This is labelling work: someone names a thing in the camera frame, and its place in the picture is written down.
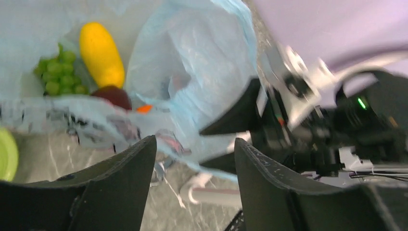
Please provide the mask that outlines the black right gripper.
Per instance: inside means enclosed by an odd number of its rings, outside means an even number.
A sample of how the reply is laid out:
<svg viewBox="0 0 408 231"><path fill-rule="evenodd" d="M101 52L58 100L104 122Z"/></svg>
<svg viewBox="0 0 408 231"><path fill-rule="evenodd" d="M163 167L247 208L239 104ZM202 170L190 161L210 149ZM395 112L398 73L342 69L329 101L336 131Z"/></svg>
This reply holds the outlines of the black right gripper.
<svg viewBox="0 0 408 231"><path fill-rule="evenodd" d="M335 108L317 108L293 130L268 103L261 128L251 132L253 146L296 172L320 176L336 176L345 167L339 154L343 147L353 147L359 159L374 164L405 164L408 80L381 70L370 74L375 83L350 96L340 87Z"/></svg>

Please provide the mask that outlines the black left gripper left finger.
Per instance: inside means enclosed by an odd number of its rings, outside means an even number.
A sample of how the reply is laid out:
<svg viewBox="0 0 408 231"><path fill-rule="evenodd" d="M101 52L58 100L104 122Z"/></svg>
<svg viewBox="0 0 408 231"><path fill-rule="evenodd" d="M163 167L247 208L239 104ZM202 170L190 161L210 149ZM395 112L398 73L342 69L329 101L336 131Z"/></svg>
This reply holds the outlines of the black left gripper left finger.
<svg viewBox="0 0 408 231"><path fill-rule="evenodd" d="M1 182L3 231L138 231L156 157L151 135L55 181Z"/></svg>

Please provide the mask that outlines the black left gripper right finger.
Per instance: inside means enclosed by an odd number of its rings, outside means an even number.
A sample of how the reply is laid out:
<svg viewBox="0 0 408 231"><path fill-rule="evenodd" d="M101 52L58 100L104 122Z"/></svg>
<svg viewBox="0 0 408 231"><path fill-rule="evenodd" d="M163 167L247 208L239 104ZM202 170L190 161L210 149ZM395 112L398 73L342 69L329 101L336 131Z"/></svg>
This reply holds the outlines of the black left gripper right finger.
<svg viewBox="0 0 408 231"><path fill-rule="evenodd" d="M249 231L405 231L408 185L374 182L346 188L304 177L235 140L242 210Z"/></svg>

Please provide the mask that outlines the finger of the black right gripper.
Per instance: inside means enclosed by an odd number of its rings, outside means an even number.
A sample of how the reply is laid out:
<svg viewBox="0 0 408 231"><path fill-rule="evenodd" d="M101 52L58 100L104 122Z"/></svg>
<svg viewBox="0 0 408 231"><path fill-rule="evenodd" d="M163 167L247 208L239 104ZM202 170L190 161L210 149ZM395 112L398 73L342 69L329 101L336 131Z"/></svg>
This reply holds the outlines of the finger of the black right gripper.
<svg viewBox="0 0 408 231"><path fill-rule="evenodd" d="M200 163L200 166L211 169L218 169L230 174L237 174L236 170L236 152L225 154Z"/></svg>
<svg viewBox="0 0 408 231"><path fill-rule="evenodd" d="M260 80L251 79L239 100L212 124L200 130L200 135L224 135L259 129L260 115L256 102L260 88Z"/></svg>

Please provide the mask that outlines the light blue printed plastic bag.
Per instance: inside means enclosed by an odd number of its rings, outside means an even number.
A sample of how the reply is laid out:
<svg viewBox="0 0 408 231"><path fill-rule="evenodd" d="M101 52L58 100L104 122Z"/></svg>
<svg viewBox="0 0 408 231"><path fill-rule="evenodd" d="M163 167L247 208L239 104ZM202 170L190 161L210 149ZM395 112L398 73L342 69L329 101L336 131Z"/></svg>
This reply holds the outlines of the light blue printed plastic bag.
<svg viewBox="0 0 408 231"><path fill-rule="evenodd" d="M43 96L34 69L58 45L79 53L79 32L98 22L124 63L124 90L146 114L90 96ZM256 75L256 36L240 0L3 0L0 124L30 135L15 181L82 170L155 135L158 150L202 171L233 149L235 135L203 137Z"/></svg>

